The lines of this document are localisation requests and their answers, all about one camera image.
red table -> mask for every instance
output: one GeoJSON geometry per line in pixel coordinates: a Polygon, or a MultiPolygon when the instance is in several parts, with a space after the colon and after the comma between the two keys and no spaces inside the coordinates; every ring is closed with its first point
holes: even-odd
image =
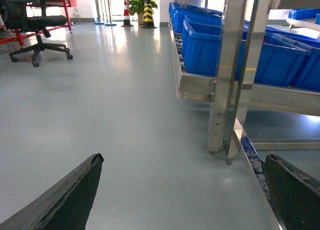
{"type": "MultiPolygon", "coordinates": [[[[48,29],[48,31],[53,31],[56,29],[60,29],[60,28],[69,28],[69,33],[72,34],[72,25],[71,25],[71,21],[70,21],[70,17],[69,17],[69,13],[68,13],[68,8],[69,7],[76,7],[77,6],[77,2],[76,0],[50,0],[47,2],[47,6],[48,7],[64,7],[64,11],[65,11],[65,16],[67,19],[67,24],[63,25],[63,26],[57,26],[57,27],[53,27],[48,29]]],[[[40,7],[39,5],[31,5],[31,7],[40,7]]],[[[12,41],[18,41],[19,45],[21,47],[23,47],[24,44],[24,39],[25,38],[29,38],[31,36],[35,36],[35,33],[30,33],[30,34],[21,34],[19,33],[19,30],[17,29],[15,31],[15,36],[16,37],[0,37],[0,45],[1,44],[5,44],[5,43],[9,43],[12,41]]]]}

chair armrest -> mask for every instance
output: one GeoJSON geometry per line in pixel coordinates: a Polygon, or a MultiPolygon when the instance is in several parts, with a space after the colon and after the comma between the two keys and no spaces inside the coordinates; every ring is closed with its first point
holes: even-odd
{"type": "Polygon", "coordinates": [[[19,6],[20,16],[22,20],[22,31],[28,28],[28,16],[27,16],[27,4],[28,3],[40,3],[40,0],[10,0],[10,3],[19,6]]]}
{"type": "Polygon", "coordinates": [[[13,4],[27,5],[27,3],[39,3],[40,0],[10,0],[13,4]]]}
{"type": "Polygon", "coordinates": [[[40,7],[41,7],[41,16],[46,16],[47,12],[47,1],[48,0],[39,0],[40,1],[40,7]]]}

baseboard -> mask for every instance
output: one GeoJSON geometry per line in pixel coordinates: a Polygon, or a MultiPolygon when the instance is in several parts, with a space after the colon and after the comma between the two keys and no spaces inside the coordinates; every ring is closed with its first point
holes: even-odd
{"type": "Polygon", "coordinates": [[[159,24],[159,28],[168,28],[169,23],[167,21],[161,21],[159,24]]]}
{"type": "Polygon", "coordinates": [[[70,20],[74,23],[95,23],[95,19],[93,17],[71,17],[70,20]]]}
{"type": "Polygon", "coordinates": [[[269,19],[268,25],[289,25],[285,19],[269,19]]]}

black office chair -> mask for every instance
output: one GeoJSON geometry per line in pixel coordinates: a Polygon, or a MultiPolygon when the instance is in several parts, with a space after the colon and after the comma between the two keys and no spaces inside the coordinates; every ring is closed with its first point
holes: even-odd
{"type": "Polygon", "coordinates": [[[5,25],[9,29],[18,29],[22,33],[35,32],[36,39],[38,42],[37,44],[11,52],[9,56],[13,63],[18,61],[18,59],[14,55],[22,54],[33,50],[34,53],[32,55],[32,65],[34,67],[38,67],[39,63],[36,61],[36,57],[39,55],[41,51],[44,51],[45,49],[64,52],[66,53],[66,56],[69,60],[73,59],[73,56],[70,54],[70,49],[67,48],[65,44],[44,43],[42,41],[40,31],[43,31],[44,36],[46,38],[49,38],[51,37],[51,35],[49,31],[46,29],[46,27],[58,27],[66,24],[67,22],[67,18],[62,15],[47,16],[47,1],[48,0],[10,0],[10,4],[15,4],[16,7],[8,7],[9,16],[12,17],[7,18],[5,25]],[[40,4],[41,16],[27,17],[27,6],[29,3],[40,4]],[[15,11],[15,15],[10,15],[10,11],[15,11]]]}

gray epoxy floor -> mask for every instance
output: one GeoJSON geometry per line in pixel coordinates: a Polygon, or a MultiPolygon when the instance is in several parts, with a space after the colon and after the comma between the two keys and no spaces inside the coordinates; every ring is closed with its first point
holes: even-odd
{"type": "Polygon", "coordinates": [[[177,98],[169,29],[66,32],[47,41],[74,59],[46,50],[37,68],[0,45],[0,222],[102,153],[88,230],[273,229],[243,160],[208,155],[209,105],[177,98]]]}

